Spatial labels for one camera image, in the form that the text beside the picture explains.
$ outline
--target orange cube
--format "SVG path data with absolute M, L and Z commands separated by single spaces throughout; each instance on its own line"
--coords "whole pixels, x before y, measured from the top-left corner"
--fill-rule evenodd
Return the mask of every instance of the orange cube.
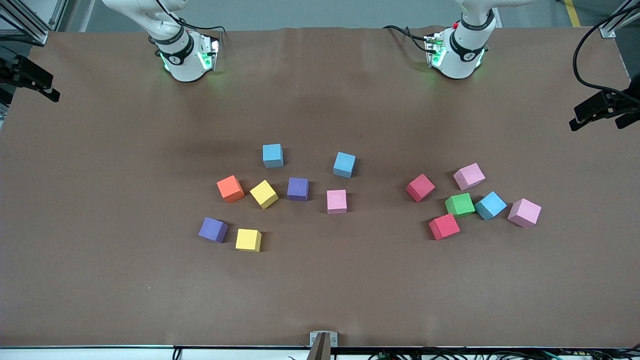
M 240 182 L 233 175 L 218 181 L 218 189 L 220 189 L 222 199 L 228 203 L 232 203 L 244 197 L 244 192 L 242 191 L 242 187 L 240 187 Z

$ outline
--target lavender cube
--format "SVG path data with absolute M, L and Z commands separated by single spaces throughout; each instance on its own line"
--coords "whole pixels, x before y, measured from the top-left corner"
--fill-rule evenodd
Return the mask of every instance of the lavender cube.
M 202 227 L 200 228 L 198 235 L 205 239 L 215 241 L 216 243 L 222 243 L 225 239 L 228 228 L 229 226 L 222 221 L 212 218 L 204 218 L 204 222 L 202 223 Z
M 309 198 L 309 180 L 290 177 L 287 198 L 292 201 L 307 201 Z

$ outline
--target yellow line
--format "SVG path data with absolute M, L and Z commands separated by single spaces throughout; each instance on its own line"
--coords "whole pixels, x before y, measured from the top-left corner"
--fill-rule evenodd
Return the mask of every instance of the yellow line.
M 575 7 L 573 6 L 573 0 L 564 0 L 564 5 L 566 6 L 566 12 L 569 13 L 569 19 L 571 20 L 571 26 L 574 28 L 579 28 L 580 20 L 578 19 L 578 13 L 575 12 Z

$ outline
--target red cube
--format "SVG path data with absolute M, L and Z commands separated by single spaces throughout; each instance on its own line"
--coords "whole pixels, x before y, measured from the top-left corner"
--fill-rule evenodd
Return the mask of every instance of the red cube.
M 433 236 L 436 240 L 446 238 L 449 235 L 453 235 L 460 232 L 456 218 L 453 214 L 446 214 L 443 217 L 435 218 L 429 223 L 429 227 L 433 232 Z
M 420 174 L 419 177 L 416 177 L 415 180 L 409 183 L 406 187 L 406 192 L 408 192 L 416 202 L 420 202 L 435 188 L 436 186 L 431 183 L 426 175 Z

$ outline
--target blue cube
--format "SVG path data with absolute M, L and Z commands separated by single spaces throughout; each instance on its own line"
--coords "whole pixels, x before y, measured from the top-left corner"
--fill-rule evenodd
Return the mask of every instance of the blue cube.
M 262 162 L 266 167 L 283 167 L 284 155 L 282 154 L 282 146 L 279 143 L 262 146 Z
M 495 192 L 491 192 L 482 200 L 478 201 L 478 203 L 476 204 L 476 211 L 483 219 L 489 220 L 498 215 L 506 207 L 507 204 L 505 204 L 504 201 L 500 199 L 498 194 L 496 194 Z
M 217 221 L 212 218 L 204 218 L 204 223 L 202 223 L 202 227 L 200 228 L 198 235 L 205 239 L 215 241 L 216 243 L 222 243 L 225 239 L 228 228 L 229 226 L 222 221 Z
M 333 164 L 333 173 L 349 179 L 353 174 L 353 165 L 355 165 L 355 163 L 356 157 L 354 155 L 338 152 L 338 156 L 336 156 L 335 163 Z
M 287 198 L 293 201 L 307 201 L 309 199 L 309 180 L 290 177 Z

